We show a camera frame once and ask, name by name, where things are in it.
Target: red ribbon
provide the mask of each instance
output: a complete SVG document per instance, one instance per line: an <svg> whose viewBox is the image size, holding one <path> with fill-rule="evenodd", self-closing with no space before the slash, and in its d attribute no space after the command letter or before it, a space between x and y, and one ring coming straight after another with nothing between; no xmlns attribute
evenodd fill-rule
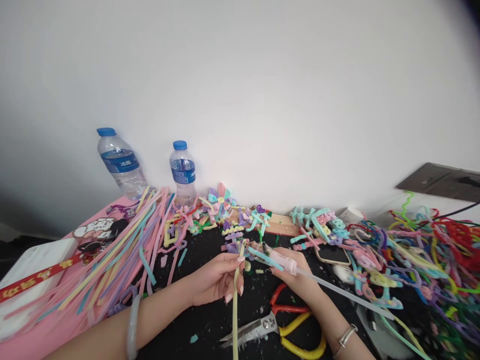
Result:
<svg viewBox="0 0 480 360"><path fill-rule="evenodd" d="M76 263L79 263L82 259L84 260L84 262L85 261L89 262L91 258L92 258L91 255L79 253L56 265L40 270L30 276L23 278L22 280L18 280L17 282L14 282L13 284L8 285L3 289L0 289L0 303L3 303L4 301L11 299L17 296L18 294L23 293L25 290L28 290L34 287L35 285L40 284L41 282L62 272L63 270L69 267L72 267Z"/></svg>

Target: black table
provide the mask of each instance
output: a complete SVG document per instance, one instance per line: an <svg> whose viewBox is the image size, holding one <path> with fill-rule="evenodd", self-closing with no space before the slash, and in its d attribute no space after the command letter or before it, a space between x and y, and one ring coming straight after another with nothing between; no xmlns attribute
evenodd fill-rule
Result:
<svg viewBox="0 0 480 360"><path fill-rule="evenodd" d="M245 234L251 241L258 241L259 234L252 231ZM271 247L275 244L276 235L265 234L263 241ZM280 236L278 245L290 247L289 237ZM218 228L207 230L197 236L187 235L188 252L185 255L181 267L176 266L173 274L173 282L193 273L202 265L206 264L220 251L220 247L225 244L225 238L221 235ZM306 260L310 265L314 275L336 284L330 274L325 270L325 264L322 264L315 257L315 253L308 249L303 251ZM157 279L156 287L158 289L167 285L170 269L173 262L172 251L168 256L165 268L160 267L160 255L154 268L154 274ZM253 274L243 274L244 292L242 297L238 297L238 327L257 320L260 317L270 313L269 301L281 281L269 272L256 274L255 269L266 269L267 266L258 261L251 261ZM350 324L358 327L358 335L370 349L372 354L376 355L370 338L368 338L362 323L348 299L324 288L324 291L330 296L338 309L345 316ZM232 331L232 305L230 301L225 305L223 300L213 303L191 307L178 316L166 329L158 334L149 344L140 350L138 359L232 359L232 348L223 349L220 347L219 339ZM304 306L305 303L289 288L284 289L278 297L277 304ZM279 326L288 325L298 314L279 312L277 321ZM320 343L321 329L317 320L310 316L287 338L302 349L313 350ZM198 336L198 340L190 344L193 335ZM332 352L327 345L322 359L332 359ZM268 339L259 341L250 341L239 351L240 359L292 359L298 360L298 356L292 354L280 344L280 337L272 332Z"/></svg>

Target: bottle label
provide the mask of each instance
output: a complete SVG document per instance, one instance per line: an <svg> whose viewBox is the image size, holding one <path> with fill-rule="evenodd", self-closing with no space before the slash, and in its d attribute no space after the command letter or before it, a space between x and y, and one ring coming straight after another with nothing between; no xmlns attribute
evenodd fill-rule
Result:
<svg viewBox="0 0 480 360"><path fill-rule="evenodd" d="M118 174L118 173L128 173L132 170L137 169L140 164L135 157L135 154L132 152L127 156L108 158L109 152L106 152L101 155L101 159L105 163L106 168L109 172Z"/></svg>
<svg viewBox="0 0 480 360"><path fill-rule="evenodd" d="M177 184L191 184L195 181L195 163L191 160L180 159L171 168L173 180Z"/></svg>

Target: woman's left hand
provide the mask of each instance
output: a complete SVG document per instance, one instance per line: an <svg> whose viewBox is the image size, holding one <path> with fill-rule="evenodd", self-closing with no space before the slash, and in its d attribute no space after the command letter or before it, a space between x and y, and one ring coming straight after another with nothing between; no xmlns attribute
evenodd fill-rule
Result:
<svg viewBox="0 0 480 360"><path fill-rule="evenodd" d="M244 293L244 277L242 272L245 267L245 257L232 253L221 253L207 262L193 274L187 276L192 304L199 306L225 298L228 304L234 296L235 270L240 267L237 279L237 291L242 296Z"/></svg>

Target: plastic bottle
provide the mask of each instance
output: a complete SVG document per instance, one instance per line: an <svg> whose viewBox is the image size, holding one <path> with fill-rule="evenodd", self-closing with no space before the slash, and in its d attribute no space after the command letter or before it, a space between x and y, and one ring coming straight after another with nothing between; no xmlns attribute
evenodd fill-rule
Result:
<svg viewBox="0 0 480 360"><path fill-rule="evenodd" d="M140 199L148 184L134 151L117 135L115 129L101 127L96 131L101 136L98 153L116 184L130 200Z"/></svg>
<svg viewBox="0 0 480 360"><path fill-rule="evenodd" d="M194 157L187 150L186 141L174 141L173 149L170 155L170 168L173 181L176 183L176 198L180 205L191 207L197 197Z"/></svg>

